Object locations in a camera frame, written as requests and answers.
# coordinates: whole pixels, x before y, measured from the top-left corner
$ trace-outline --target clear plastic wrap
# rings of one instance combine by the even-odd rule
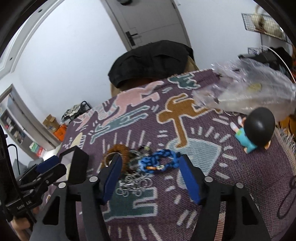
[[[252,59],[213,65],[220,81],[193,92],[199,106],[249,114],[268,108],[276,121],[294,114],[296,86],[281,72]]]

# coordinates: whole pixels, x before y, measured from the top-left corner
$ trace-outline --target blue shirt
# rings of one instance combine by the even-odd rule
[[[256,145],[254,145],[246,136],[244,132],[244,128],[240,128],[239,131],[235,134],[235,138],[238,139],[240,144],[243,147],[247,148],[247,153],[250,153],[251,151],[255,150],[257,148]]]

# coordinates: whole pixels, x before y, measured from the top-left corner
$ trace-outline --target doorway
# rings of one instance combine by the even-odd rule
[[[190,47],[189,38],[174,2],[171,0],[101,0],[127,50],[160,40]]]

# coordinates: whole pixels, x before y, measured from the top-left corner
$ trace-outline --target white cable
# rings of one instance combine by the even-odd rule
[[[285,66],[286,66],[287,69],[289,70],[289,72],[290,72],[290,74],[291,74],[291,76],[292,76],[292,78],[293,78],[293,80],[294,80],[294,84],[296,84],[296,81],[295,81],[295,79],[294,79],[294,76],[292,75],[292,72],[291,72],[290,69],[288,68],[288,66],[287,66],[287,64],[285,63],[285,61],[283,61],[283,59],[277,54],[277,52],[274,51],[273,49],[271,49],[270,47],[265,46],[265,45],[261,45],[261,46],[264,47],[264,48],[269,49],[270,51],[272,51],[273,53],[275,53],[275,54],[280,58],[280,60],[285,64]]]

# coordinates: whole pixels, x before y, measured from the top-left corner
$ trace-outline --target cardboard box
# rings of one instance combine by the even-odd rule
[[[46,117],[46,119],[43,121],[43,124],[51,133],[54,133],[59,128],[59,123],[57,122],[57,119],[52,115]]]

